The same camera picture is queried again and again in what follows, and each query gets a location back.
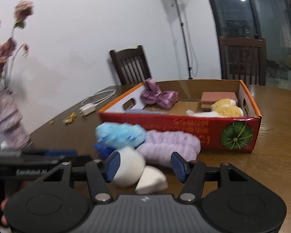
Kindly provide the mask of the yellow plush toy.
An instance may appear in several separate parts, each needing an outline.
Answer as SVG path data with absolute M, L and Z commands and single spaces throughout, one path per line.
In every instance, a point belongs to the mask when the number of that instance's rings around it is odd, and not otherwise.
M 211 105 L 211 110 L 215 111 L 220 117 L 243 117 L 244 113 L 236 104 L 235 100 L 225 98 L 218 100 Z

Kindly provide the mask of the dried pink flowers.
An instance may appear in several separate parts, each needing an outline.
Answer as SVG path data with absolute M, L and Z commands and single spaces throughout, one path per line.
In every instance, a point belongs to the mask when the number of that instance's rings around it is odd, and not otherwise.
M 15 59 L 20 50 L 23 50 L 23 56 L 28 56 L 29 45 L 23 43 L 18 46 L 14 38 L 15 30 L 23 30 L 26 26 L 26 20 L 34 14 L 34 5 L 32 1 L 21 0 L 15 6 L 13 27 L 10 37 L 0 44 L 0 91 L 9 87 L 11 75 L 15 64 Z

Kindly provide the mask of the lilac fluffy headband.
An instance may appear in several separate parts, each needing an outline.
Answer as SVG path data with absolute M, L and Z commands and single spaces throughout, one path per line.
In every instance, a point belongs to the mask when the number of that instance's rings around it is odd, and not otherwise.
M 200 150 L 199 138 L 190 133 L 156 130 L 148 131 L 144 143 L 137 148 L 146 163 L 168 168 L 171 167 L 172 153 L 177 152 L 186 161 L 192 161 L 197 159 Z

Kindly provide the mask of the blue plush toy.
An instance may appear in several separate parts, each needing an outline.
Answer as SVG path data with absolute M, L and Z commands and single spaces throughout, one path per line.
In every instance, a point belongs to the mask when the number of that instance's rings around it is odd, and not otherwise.
M 115 149 L 138 147 L 146 139 L 146 130 L 140 125 L 105 122 L 95 129 L 97 142 Z

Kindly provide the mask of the red cardboard box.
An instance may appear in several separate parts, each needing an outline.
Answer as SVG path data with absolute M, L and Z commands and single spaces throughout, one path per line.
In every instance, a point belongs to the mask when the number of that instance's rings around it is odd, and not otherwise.
M 141 102 L 145 90 L 139 83 L 99 110 L 102 122 L 140 125 L 146 130 L 183 131 L 197 136 L 203 150 L 236 150 L 251 153 L 258 137 L 261 113 L 243 81 L 220 79 L 194 79 L 158 82 L 162 91 L 179 93 L 179 100 L 166 115 L 127 114 L 129 109 L 160 111 L 157 105 Z M 235 92 L 243 117 L 189 117 L 187 110 L 201 109 L 200 99 L 204 91 Z

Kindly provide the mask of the wooden chair by window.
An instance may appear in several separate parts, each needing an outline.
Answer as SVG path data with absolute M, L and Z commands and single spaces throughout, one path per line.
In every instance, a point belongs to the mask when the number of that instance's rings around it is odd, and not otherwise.
M 223 79 L 242 80 L 246 85 L 266 85 L 266 40 L 249 37 L 220 37 Z

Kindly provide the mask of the purple vase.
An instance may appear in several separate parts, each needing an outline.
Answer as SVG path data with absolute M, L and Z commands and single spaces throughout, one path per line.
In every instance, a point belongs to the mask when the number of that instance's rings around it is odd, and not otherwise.
M 30 136 L 23 124 L 23 116 L 9 90 L 0 91 L 0 133 L 10 147 L 20 149 L 28 144 Z

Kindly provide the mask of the yellow crumbs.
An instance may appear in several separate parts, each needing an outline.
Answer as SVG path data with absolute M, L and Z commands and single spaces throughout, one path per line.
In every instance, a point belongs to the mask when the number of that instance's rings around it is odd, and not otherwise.
M 72 112 L 69 116 L 67 116 L 62 122 L 65 124 L 65 125 L 68 125 L 68 124 L 71 124 L 72 122 L 74 122 L 74 120 L 76 119 L 77 115 L 75 112 Z M 49 124 L 50 125 L 53 125 L 55 123 L 55 120 L 52 119 L 49 121 Z

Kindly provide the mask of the white plush toy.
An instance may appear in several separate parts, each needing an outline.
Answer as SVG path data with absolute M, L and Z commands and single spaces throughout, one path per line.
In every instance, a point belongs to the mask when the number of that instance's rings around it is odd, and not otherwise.
M 195 113 L 192 110 L 187 110 L 186 115 L 191 117 L 206 117 L 206 118 L 220 117 L 220 115 L 216 111 L 204 111 Z

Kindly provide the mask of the white foam cylinder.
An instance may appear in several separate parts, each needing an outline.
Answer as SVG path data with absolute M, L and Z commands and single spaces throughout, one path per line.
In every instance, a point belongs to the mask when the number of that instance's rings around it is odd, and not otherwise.
M 131 187 L 141 178 L 146 160 L 141 153 L 131 146 L 117 149 L 116 152 L 120 154 L 120 166 L 113 183 L 121 188 Z

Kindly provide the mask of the dark wooden chair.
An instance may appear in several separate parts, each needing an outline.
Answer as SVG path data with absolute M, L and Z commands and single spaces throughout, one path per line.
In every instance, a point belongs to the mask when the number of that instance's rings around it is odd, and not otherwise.
M 134 85 L 152 77 L 142 45 L 109 52 L 121 85 Z

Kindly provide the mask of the lilac knitted pouch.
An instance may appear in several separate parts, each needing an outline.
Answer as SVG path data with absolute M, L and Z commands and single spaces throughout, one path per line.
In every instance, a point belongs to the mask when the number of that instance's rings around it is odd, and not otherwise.
M 164 111 L 156 111 L 156 110 L 143 110 L 143 109 L 129 109 L 126 110 L 127 114 L 149 114 L 149 115 L 166 115 L 167 113 Z

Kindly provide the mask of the purple satin bow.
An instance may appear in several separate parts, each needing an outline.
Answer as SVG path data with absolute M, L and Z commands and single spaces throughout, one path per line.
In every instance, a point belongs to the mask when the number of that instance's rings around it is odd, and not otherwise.
M 146 79 L 144 86 L 140 99 L 146 105 L 156 104 L 164 110 L 170 110 L 179 100 L 177 91 L 162 91 L 153 78 Z

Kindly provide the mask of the pink sponge block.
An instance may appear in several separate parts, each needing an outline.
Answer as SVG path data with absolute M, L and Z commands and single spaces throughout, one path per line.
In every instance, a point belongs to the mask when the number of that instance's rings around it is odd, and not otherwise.
M 223 104 L 238 105 L 235 92 L 228 91 L 204 91 L 201 96 L 200 104 L 203 111 L 210 111 L 213 104 L 223 100 Z

